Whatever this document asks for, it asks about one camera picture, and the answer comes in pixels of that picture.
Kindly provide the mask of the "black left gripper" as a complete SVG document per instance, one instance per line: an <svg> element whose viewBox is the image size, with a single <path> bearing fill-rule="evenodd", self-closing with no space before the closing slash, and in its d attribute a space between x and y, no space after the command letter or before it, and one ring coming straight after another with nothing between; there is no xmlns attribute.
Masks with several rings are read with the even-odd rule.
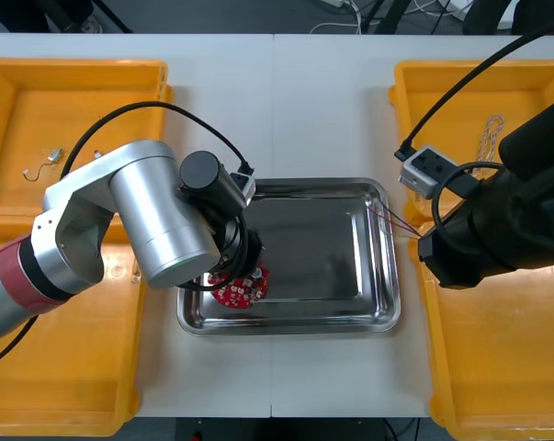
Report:
<svg viewBox="0 0 554 441"><path fill-rule="evenodd" d="M251 276L260 265L261 256L265 249L256 231L247 229L246 233L247 245L243 246L243 242L240 242L236 249L232 269L234 278Z"/></svg>

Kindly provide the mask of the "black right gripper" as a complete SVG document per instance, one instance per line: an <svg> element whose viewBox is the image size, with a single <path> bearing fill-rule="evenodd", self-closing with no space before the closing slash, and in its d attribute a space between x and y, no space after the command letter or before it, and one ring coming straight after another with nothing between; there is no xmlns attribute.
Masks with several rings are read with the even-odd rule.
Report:
<svg viewBox="0 0 554 441"><path fill-rule="evenodd" d="M506 264L482 243L468 201L458 203L444 218L440 197L432 198L434 227L417 244L419 260L442 288L474 288L486 277L506 272Z"/></svg>

